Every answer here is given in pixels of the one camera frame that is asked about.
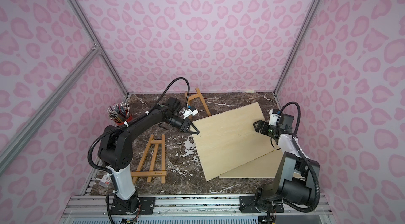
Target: plywood board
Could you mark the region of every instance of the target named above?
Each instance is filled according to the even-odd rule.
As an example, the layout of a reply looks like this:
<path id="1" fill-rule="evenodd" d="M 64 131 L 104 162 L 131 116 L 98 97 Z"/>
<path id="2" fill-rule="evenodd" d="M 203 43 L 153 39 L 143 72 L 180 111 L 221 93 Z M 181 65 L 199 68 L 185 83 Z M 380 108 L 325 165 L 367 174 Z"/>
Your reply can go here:
<path id="1" fill-rule="evenodd" d="M 274 178 L 283 152 L 274 150 L 235 169 L 220 175 L 220 178 Z"/>
<path id="2" fill-rule="evenodd" d="M 264 119 L 254 103 L 193 122 L 200 131 L 193 138 L 207 181 L 274 150 L 270 137 L 253 127 Z"/>

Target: pink leopard print wall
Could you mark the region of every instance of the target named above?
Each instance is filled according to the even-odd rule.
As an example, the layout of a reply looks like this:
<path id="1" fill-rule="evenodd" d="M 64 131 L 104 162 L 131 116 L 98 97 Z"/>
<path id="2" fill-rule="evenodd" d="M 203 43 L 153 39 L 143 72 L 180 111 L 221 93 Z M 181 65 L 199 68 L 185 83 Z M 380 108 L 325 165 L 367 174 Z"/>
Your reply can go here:
<path id="1" fill-rule="evenodd" d="M 59 220 L 91 169 L 88 147 L 111 125 L 107 107 L 123 98 L 104 63 L 96 58 L 0 177 L 1 223 Z"/>
<path id="2" fill-rule="evenodd" d="M 89 49 L 65 0 L 0 0 L 0 152 Z"/>
<path id="3" fill-rule="evenodd" d="M 274 90 L 311 0 L 79 2 L 129 91 L 146 93 L 178 76 L 207 91 Z"/>
<path id="4" fill-rule="evenodd" d="M 324 0 L 289 101 L 339 223 L 405 223 L 405 0 Z"/>

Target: small easel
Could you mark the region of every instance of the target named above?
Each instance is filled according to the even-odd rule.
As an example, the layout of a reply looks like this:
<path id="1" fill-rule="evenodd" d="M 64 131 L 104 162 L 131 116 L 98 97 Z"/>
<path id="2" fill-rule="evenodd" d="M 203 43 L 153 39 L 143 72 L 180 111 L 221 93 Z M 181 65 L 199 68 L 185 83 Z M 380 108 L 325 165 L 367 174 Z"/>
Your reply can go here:
<path id="1" fill-rule="evenodd" d="M 141 171 L 142 166 L 145 162 L 146 156 L 148 155 L 149 148 L 152 144 L 155 145 L 155 148 L 153 150 L 152 161 L 151 161 L 151 166 L 149 168 L 149 171 Z M 153 169 L 155 168 L 155 162 L 156 162 L 156 156 L 158 155 L 159 144 L 162 145 L 162 170 L 154 171 Z M 166 183 L 166 176 L 167 176 L 167 171 L 166 171 L 166 155 L 165 155 L 165 135 L 162 135 L 161 140 L 154 140 L 154 136 L 151 135 L 149 137 L 148 143 L 146 144 L 146 148 L 145 148 L 145 151 L 143 152 L 142 158 L 140 159 L 138 168 L 136 169 L 136 171 L 131 171 L 132 182 L 135 184 L 136 181 L 138 180 L 138 177 L 148 177 L 146 182 L 150 183 L 150 182 L 152 182 L 152 177 L 161 177 L 162 184 L 164 184 L 164 183 Z"/>
<path id="2" fill-rule="evenodd" d="M 201 100 L 201 103 L 203 104 L 203 106 L 204 106 L 204 109 L 205 109 L 205 111 L 207 112 L 207 115 L 208 116 L 211 116 L 211 113 L 210 113 L 210 111 L 209 111 L 209 109 L 208 109 L 208 106 L 207 106 L 207 104 L 205 103 L 205 100 L 204 100 L 204 98 L 203 98 L 203 96 L 202 96 L 202 94 L 201 94 L 201 92 L 200 92 L 200 88 L 196 88 L 196 94 L 193 94 L 193 95 L 191 95 L 191 96 L 189 96 L 188 97 L 188 105 L 191 105 L 191 100 L 193 100 L 193 99 L 196 99 L 196 98 L 200 98 L 200 100 Z"/>

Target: wire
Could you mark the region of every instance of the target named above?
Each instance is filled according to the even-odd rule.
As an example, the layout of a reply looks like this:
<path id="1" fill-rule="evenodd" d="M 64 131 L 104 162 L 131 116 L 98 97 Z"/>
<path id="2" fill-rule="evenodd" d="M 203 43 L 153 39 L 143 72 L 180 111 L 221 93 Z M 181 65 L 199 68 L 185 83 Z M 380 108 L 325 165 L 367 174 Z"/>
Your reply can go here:
<path id="1" fill-rule="evenodd" d="M 136 215 L 136 217 L 135 217 L 135 219 L 138 219 L 138 215 L 139 215 L 139 213 L 140 213 L 140 207 L 141 207 L 142 205 L 141 205 L 141 203 L 139 203 L 139 207 L 138 207 L 138 213 L 137 213 L 137 215 Z"/>
<path id="2" fill-rule="evenodd" d="M 275 150 L 281 150 L 281 148 L 275 148 L 275 147 L 274 147 L 274 145 L 273 145 L 273 138 L 270 138 L 270 143 L 271 143 L 271 146 L 273 146 L 273 148 L 274 148 Z"/>
<path id="3" fill-rule="evenodd" d="M 108 218 L 109 218 L 111 224 L 115 224 L 113 218 L 111 217 L 111 213 L 110 213 L 110 194 L 109 194 L 109 193 L 107 193 L 107 196 L 105 197 L 105 203 L 106 203 L 106 205 L 107 205 L 107 215 L 108 215 Z"/>
<path id="4" fill-rule="evenodd" d="M 158 98 L 158 100 L 156 100 L 156 102 L 154 103 L 154 105 L 152 106 L 152 108 L 149 110 L 149 112 L 151 112 L 153 110 L 153 108 L 159 103 L 159 101 L 163 98 L 163 96 L 166 94 L 167 90 L 169 90 L 170 86 L 172 86 L 172 84 L 174 84 L 176 81 L 178 80 L 184 80 L 185 83 L 187 84 L 187 96 L 185 98 L 185 105 L 184 105 L 184 109 L 187 108 L 187 103 L 188 103 L 188 96 L 190 95 L 190 84 L 188 83 L 187 79 L 183 78 L 183 77 L 179 77 L 176 78 L 175 80 L 173 80 L 171 83 L 169 83 L 169 85 L 166 87 L 165 91 L 160 95 L 160 97 Z"/>
<path id="5" fill-rule="evenodd" d="M 301 109 L 300 109 L 300 105 L 298 105 L 297 102 L 291 101 L 286 103 L 280 110 L 280 115 L 283 113 L 283 110 L 289 106 L 289 105 L 295 105 L 297 107 L 298 113 L 297 113 L 297 123 L 295 125 L 295 129 L 294 129 L 294 136 L 297 136 L 298 133 L 298 127 L 300 125 L 300 121 L 301 121 Z"/>
<path id="6" fill-rule="evenodd" d="M 270 212 L 272 208 L 269 204 L 268 208 L 267 208 L 267 216 L 266 216 L 266 224 L 272 224 L 273 220 L 270 220 Z"/>

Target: brown marble surface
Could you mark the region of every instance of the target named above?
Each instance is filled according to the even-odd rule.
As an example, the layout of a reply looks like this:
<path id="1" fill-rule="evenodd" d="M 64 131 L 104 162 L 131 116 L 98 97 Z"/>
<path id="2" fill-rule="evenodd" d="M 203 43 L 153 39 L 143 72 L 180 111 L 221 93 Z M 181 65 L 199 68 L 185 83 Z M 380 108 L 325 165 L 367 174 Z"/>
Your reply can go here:
<path id="1" fill-rule="evenodd" d="M 164 103 L 170 96 L 176 97 L 184 102 L 185 97 L 181 94 L 166 94 L 162 99 Z M 269 119 L 269 110 L 277 108 L 272 93 L 203 93 L 207 106 L 212 115 L 222 113 L 231 109 L 242 107 L 251 103 L 259 102 L 265 119 Z M 129 99 L 130 111 L 137 116 L 149 109 L 150 105 L 157 100 L 158 94 L 132 95 Z M 207 113 L 201 104 L 200 99 L 192 100 L 199 113 L 192 120 L 205 118 Z M 234 179 L 234 178 L 214 178 L 205 181 L 201 163 L 198 158 L 197 150 L 190 134 L 181 133 L 177 129 L 166 130 L 158 125 L 151 127 L 141 134 L 133 143 L 134 157 L 130 164 L 131 171 L 138 167 L 140 158 L 149 140 L 153 134 L 155 139 L 161 139 L 161 135 L 166 136 L 166 170 L 168 175 L 166 183 L 162 184 L 159 177 L 153 178 L 151 183 L 146 182 L 146 178 L 139 178 L 136 187 L 140 195 L 146 194 L 209 194 L 209 193 L 254 193 L 256 188 L 263 183 L 269 182 L 269 179 Z M 149 171 L 151 156 L 154 145 L 149 150 L 147 159 L 142 171 Z M 158 157 L 156 159 L 155 170 L 161 170 L 161 149 L 159 146 Z M 104 172 L 100 172 L 97 178 L 101 178 Z M 105 195 L 111 192 L 113 186 L 108 188 L 101 187 L 96 182 L 92 188 L 91 195 Z"/>

